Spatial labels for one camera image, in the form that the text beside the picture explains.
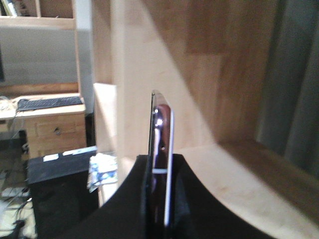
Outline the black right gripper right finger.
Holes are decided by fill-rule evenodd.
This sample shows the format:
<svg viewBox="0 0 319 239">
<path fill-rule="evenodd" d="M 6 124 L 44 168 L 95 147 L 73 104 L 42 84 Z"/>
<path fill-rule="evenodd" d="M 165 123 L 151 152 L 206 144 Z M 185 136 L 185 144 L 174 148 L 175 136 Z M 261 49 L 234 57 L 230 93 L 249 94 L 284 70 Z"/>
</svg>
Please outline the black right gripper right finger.
<svg viewBox="0 0 319 239">
<path fill-rule="evenodd" d="M 174 239 L 270 239 L 220 203 L 181 154 L 173 155 Z"/>
</svg>

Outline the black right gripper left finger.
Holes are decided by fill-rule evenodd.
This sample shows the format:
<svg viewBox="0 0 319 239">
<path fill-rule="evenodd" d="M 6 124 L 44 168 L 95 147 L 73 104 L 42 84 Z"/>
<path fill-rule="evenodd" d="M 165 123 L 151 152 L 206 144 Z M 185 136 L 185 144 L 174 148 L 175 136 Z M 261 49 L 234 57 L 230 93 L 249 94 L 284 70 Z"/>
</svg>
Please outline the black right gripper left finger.
<svg viewBox="0 0 319 239">
<path fill-rule="evenodd" d="M 60 239 L 145 239 L 146 155 L 139 155 L 115 194 Z"/>
</svg>

